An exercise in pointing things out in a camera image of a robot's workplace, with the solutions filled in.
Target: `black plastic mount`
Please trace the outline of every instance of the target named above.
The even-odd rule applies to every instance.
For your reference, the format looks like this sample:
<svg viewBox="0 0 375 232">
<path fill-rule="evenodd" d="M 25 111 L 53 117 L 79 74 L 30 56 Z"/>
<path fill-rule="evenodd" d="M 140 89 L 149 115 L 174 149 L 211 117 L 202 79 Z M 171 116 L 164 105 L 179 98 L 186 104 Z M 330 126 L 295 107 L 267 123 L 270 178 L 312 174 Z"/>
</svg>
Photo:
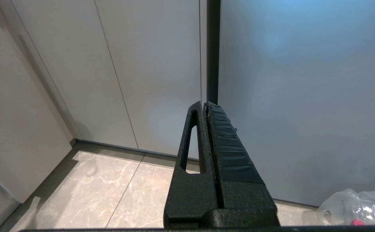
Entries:
<svg viewBox="0 0 375 232">
<path fill-rule="evenodd" d="M 194 126 L 200 174 L 185 171 Z M 220 106 L 189 108 L 163 219 L 165 229 L 279 226 L 276 205 Z"/>
</svg>

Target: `black pole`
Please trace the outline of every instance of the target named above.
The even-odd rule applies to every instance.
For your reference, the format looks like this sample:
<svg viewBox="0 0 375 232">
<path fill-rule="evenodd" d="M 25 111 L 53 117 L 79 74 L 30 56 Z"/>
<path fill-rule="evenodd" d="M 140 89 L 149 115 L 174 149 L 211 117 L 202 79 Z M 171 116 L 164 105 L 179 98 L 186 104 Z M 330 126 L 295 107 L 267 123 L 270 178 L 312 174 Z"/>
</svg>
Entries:
<svg viewBox="0 0 375 232">
<path fill-rule="evenodd" d="M 220 0 L 207 0 L 207 101 L 217 104 Z"/>
</svg>

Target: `marble floor tile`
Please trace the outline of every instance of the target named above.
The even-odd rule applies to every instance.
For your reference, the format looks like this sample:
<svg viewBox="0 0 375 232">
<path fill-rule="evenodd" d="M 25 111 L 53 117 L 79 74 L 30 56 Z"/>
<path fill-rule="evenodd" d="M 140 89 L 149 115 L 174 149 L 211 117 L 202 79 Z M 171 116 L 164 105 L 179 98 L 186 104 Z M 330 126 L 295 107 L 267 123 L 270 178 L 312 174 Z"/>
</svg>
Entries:
<svg viewBox="0 0 375 232">
<path fill-rule="evenodd" d="M 79 151 L 74 168 L 40 209 L 31 208 L 16 229 L 103 228 L 139 162 Z"/>
<path fill-rule="evenodd" d="M 281 223 L 281 226 L 310 226 L 314 225 L 314 223 L 310 223 L 307 221 L 303 222 L 302 214 L 314 213 L 317 208 L 316 207 L 307 207 L 304 205 L 299 204 L 292 204 L 283 201 L 275 200 L 276 207 L 278 208 L 278 219 Z"/>
<path fill-rule="evenodd" d="M 163 210 L 173 169 L 141 163 L 107 228 L 163 228 Z"/>
</svg>

